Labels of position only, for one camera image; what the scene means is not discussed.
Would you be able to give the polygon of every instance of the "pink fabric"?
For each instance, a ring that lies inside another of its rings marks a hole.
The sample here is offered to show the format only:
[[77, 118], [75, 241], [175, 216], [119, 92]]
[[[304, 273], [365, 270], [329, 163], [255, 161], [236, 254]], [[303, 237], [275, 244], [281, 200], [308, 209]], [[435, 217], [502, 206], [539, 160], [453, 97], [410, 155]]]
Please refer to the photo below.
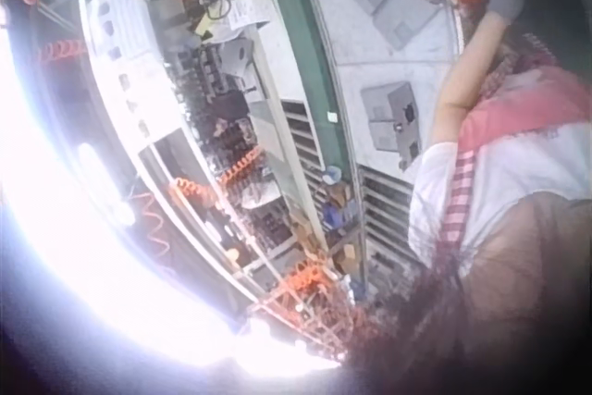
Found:
[[459, 152], [476, 150], [503, 136], [590, 120], [591, 91], [567, 71], [537, 68], [536, 85], [504, 92], [483, 101], [467, 116]]

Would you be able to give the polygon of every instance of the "dark hair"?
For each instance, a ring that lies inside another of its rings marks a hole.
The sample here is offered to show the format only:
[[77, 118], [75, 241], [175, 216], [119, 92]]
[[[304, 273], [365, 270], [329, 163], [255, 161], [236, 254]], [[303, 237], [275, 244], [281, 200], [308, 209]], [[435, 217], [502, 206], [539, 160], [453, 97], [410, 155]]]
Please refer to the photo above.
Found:
[[425, 270], [403, 306], [395, 299], [385, 300], [378, 309], [380, 323], [368, 316], [357, 327], [348, 366], [363, 372], [376, 393], [524, 393], [557, 375], [551, 371], [565, 363], [574, 344], [582, 344], [578, 341], [589, 325], [585, 315], [577, 318], [586, 311], [584, 306], [570, 311], [572, 307], [568, 310], [567, 302], [561, 301], [565, 292], [560, 286], [573, 277], [566, 277], [569, 270], [561, 266], [555, 219], [536, 220], [545, 226], [539, 227], [545, 233], [539, 238], [543, 287], [532, 316], [507, 314], [476, 324], [459, 260], [440, 252], [445, 257], [438, 260], [446, 266]]

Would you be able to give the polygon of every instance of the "black cable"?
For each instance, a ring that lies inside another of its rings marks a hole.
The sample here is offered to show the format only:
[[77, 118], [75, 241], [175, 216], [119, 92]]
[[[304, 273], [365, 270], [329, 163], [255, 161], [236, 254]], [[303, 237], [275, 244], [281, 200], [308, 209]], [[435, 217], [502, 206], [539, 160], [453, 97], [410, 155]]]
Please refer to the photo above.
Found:
[[[219, 4], [220, 4], [220, 8], [218, 10], [218, 15], [217, 15], [217, 17], [212, 17], [212, 14], [210, 12], [210, 6], [213, 6], [217, 2], [219, 2]], [[223, 13], [224, 3], [226, 3], [228, 5], [228, 8]], [[205, 14], [211, 20], [224, 19], [228, 14], [230, 14], [230, 10], [232, 9], [232, 1], [231, 0], [200, 0], [200, 4], [202, 4], [202, 6], [205, 8]]]

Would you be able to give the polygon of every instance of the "factory floor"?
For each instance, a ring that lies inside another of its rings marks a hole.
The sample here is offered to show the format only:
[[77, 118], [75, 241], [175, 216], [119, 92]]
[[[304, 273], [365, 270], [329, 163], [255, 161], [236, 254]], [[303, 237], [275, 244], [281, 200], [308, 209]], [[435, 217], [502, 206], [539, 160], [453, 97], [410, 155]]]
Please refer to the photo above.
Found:
[[592, 44], [581, 0], [526, 0], [517, 25], [541, 39], [562, 68], [592, 82]]

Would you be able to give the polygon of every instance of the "white panel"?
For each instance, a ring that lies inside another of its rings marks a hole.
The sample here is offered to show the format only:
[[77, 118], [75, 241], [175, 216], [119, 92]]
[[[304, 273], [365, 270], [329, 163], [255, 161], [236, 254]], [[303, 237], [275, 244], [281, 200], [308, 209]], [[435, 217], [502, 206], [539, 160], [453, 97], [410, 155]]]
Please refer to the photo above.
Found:
[[257, 143], [261, 145], [266, 152], [269, 152], [278, 160], [284, 162], [284, 152], [279, 143], [276, 127], [266, 120], [254, 117], [253, 115], [250, 115], [250, 118], [253, 123], [255, 134], [257, 135]]
[[290, 37], [278, 14], [258, 32], [261, 36], [265, 57], [272, 68], [271, 74], [279, 98], [305, 102], [306, 94], [292, 51]]

